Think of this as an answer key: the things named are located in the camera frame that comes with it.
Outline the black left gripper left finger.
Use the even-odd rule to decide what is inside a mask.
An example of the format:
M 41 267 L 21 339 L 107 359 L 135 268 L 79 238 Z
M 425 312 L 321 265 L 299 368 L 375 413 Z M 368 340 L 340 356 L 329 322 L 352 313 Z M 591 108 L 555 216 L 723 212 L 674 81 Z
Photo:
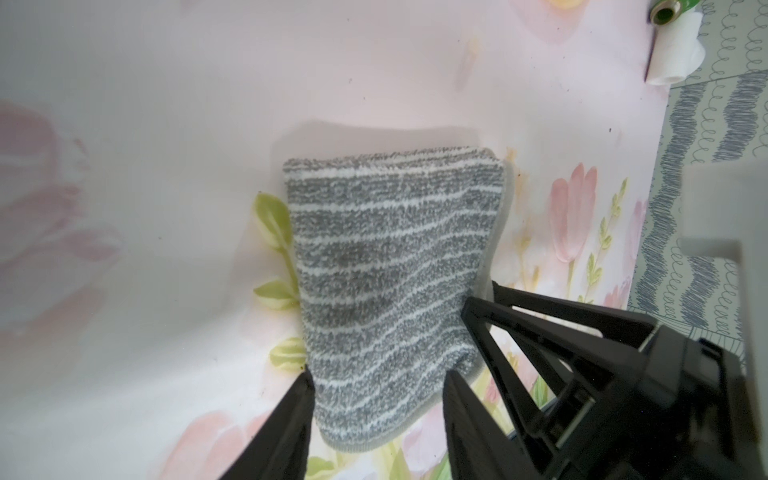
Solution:
M 314 408 L 315 386 L 305 369 L 221 479 L 304 479 Z

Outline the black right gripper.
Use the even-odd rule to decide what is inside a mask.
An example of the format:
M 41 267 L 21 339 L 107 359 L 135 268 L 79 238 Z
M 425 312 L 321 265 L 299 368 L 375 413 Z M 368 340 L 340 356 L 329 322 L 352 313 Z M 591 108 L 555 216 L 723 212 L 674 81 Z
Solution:
M 731 352 L 649 315 L 492 283 L 461 318 L 504 406 L 517 479 L 761 479 Z

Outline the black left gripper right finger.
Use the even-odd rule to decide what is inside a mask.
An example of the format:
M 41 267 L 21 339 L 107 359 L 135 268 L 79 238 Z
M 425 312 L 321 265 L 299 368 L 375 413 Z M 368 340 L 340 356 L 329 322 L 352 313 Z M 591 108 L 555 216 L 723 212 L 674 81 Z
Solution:
M 442 396 L 454 479 L 533 480 L 540 477 L 520 440 L 504 434 L 459 372 L 446 373 Z

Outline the grey striped square dishcloth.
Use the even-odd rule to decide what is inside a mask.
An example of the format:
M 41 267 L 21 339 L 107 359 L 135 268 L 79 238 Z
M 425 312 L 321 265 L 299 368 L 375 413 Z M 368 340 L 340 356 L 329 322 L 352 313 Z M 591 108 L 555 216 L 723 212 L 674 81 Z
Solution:
M 339 451 L 378 448 L 475 379 L 461 318 L 492 295 L 491 263 L 513 199 L 513 165 L 443 147 L 283 167 L 314 419 Z

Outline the white plastic pipe elbow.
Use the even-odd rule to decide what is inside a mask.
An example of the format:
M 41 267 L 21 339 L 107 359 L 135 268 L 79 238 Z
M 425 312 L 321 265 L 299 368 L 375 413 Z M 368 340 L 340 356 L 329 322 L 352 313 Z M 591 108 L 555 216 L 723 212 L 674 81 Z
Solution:
M 676 20 L 657 28 L 645 82 L 668 86 L 685 80 L 697 70 L 705 58 L 698 39 L 703 14 L 688 10 Z

